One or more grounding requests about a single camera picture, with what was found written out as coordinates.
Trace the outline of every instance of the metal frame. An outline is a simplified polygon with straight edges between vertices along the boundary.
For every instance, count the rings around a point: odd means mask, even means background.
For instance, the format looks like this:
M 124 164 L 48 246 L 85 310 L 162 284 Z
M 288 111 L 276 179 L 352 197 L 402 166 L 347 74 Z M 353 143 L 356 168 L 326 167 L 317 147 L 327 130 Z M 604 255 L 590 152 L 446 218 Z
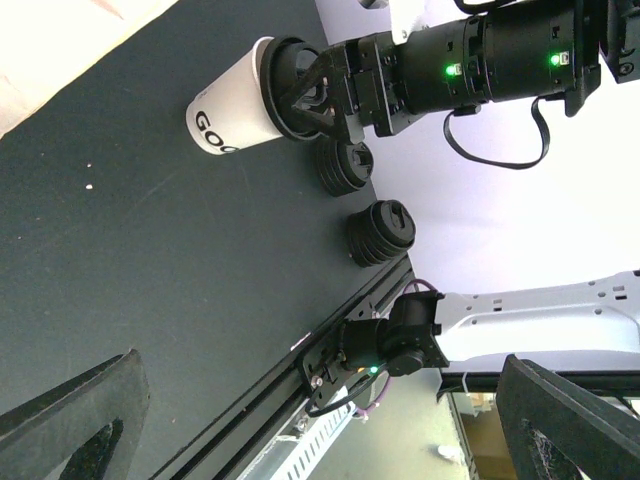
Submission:
M 640 371 L 555 372 L 556 375 L 601 397 L 640 397 Z M 438 395 L 445 393 L 496 393 L 498 372 L 442 372 Z
M 298 355 L 336 323 L 371 303 L 383 311 L 413 278 L 407 256 L 392 262 L 335 312 L 269 373 L 208 425 L 152 478 L 179 480 L 193 475 L 215 480 L 236 478 L 281 430 L 306 399 L 296 365 Z
M 534 362 L 509 355 L 496 398 L 518 478 L 637 478 L 640 423 Z

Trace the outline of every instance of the dark green tabletop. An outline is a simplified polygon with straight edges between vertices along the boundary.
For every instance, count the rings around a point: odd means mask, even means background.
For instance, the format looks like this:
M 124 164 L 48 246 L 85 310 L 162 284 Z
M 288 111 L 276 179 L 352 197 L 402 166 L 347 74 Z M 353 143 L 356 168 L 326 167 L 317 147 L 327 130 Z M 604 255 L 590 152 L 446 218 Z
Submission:
M 328 196 L 312 144 L 216 157 L 186 129 L 283 34 L 325 44 L 313 0 L 180 0 L 0 140 L 0 412 L 136 348 L 146 478 L 378 271 L 344 234 L 371 187 Z

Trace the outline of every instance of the black cable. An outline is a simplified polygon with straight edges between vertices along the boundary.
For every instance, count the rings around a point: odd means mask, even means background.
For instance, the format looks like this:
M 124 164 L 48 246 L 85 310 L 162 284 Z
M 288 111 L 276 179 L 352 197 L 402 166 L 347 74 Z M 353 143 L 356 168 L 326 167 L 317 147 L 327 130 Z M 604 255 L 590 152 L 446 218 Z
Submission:
M 304 407 L 305 413 L 309 415 L 309 417 L 311 418 L 317 418 L 317 417 L 321 417 L 322 415 L 326 415 L 327 413 L 331 413 L 335 410 L 338 410 L 339 408 L 344 407 L 346 404 L 348 404 L 349 402 L 352 402 L 358 396 L 362 395 L 371 385 L 373 385 L 373 383 L 378 379 L 380 374 L 386 371 L 387 371 L 386 365 L 380 366 L 375 375 L 371 375 L 369 378 L 363 377 L 360 380 L 358 380 L 355 383 L 355 385 L 353 385 L 353 387 L 349 389 L 349 393 L 347 394 L 346 397 L 343 397 L 340 400 L 337 400 L 332 404 L 327 405 L 326 407 L 319 408 L 317 410 L 311 410 L 315 405 L 316 400 L 318 399 L 318 395 L 320 393 L 320 388 L 316 388 L 313 394 L 311 394 L 309 401 Z
M 538 131 L 540 132 L 540 138 L 542 139 L 542 152 L 540 153 L 540 156 L 538 157 L 537 160 L 534 160 L 532 162 L 527 162 L 527 163 L 496 162 L 494 160 L 486 160 L 484 158 L 476 157 L 475 155 L 472 155 L 471 153 L 467 152 L 464 148 L 460 146 L 460 144 L 453 137 L 453 134 L 451 133 L 451 128 L 449 127 L 449 122 L 452 116 L 453 117 L 462 116 L 465 114 L 457 110 L 454 110 L 453 112 L 449 113 L 449 115 L 447 115 L 447 118 L 445 118 L 444 120 L 444 125 L 443 125 L 444 138 L 449 144 L 449 146 L 451 146 L 451 148 L 453 148 L 458 155 L 466 158 L 467 160 L 471 160 L 472 162 L 482 163 L 484 165 L 491 165 L 492 167 L 508 168 L 510 170 L 526 170 L 527 168 L 535 167 L 538 163 L 540 163 L 540 161 L 544 157 L 547 156 L 547 153 L 549 153 L 549 145 L 551 143 L 551 132 L 549 131 L 549 126 L 547 125 L 547 122 L 544 120 L 544 117 L 540 113 L 540 108 L 538 107 L 538 103 L 542 98 L 543 97 L 536 98 L 531 104 L 531 116 L 533 117 L 534 122 L 536 122 L 536 125 L 538 126 Z M 555 100 L 556 98 L 545 97 L 544 99 Z
M 456 7 L 458 7 L 458 10 L 466 13 L 467 15 L 478 15 L 480 13 L 487 13 L 491 10 L 495 10 L 496 8 L 500 8 L 515 1 L 516 0 L 494 0 L 492 2 L 469 5 L 464 0 L 453 0 L 453 2 L 456 4 Z

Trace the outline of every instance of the purple cable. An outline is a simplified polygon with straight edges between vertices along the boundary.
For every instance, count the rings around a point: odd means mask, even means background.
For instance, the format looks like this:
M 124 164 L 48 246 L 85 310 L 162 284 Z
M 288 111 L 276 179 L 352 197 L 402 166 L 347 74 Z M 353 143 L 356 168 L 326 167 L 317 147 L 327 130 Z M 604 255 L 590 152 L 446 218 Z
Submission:
M 390 386 L 391 386 L 391 376 L 388 376 L 387 380 L 384 382 L 384 386 L 382 387 L 382 390 L 380 390 L 380 393 L 378 394 L 376 399 L 373 402 L 371 402 L 371 404 L 367 408 L 356 407 L 355 415 L 358 417 L 365 417 L 365 418 L 371 415 L 371 412 L 373 412 L 376 408 L 380 406 L 380 402 L 382 402 L 382 400 L 384 399 L 385 395 L 389 391 Z
M 407 286 L 404 287 L 404 291 L 402 293 L 403 294 L 409 293 L 409 289 L 411 287 L 415 287 L 416 285 L 422 285 L 423 287 L 426 287 L 429 290 L 435 290 L 435 291 L 438 290 L 436 287 L 434 287 L 431 283 L 427 282 L 426 280 L 422 280 L 421 278 L 416 278 L 414 280 L 411 280 L 409 283 L 407 283 Z

